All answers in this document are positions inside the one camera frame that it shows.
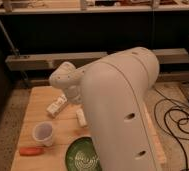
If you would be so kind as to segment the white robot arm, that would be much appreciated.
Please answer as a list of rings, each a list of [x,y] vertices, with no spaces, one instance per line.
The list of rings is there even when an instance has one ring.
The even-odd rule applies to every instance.
[[[50,85],[83,107],[103,171],[162,171],[144,97],[159,74],[155,54],[135,47],[80,68],[62,63]]]

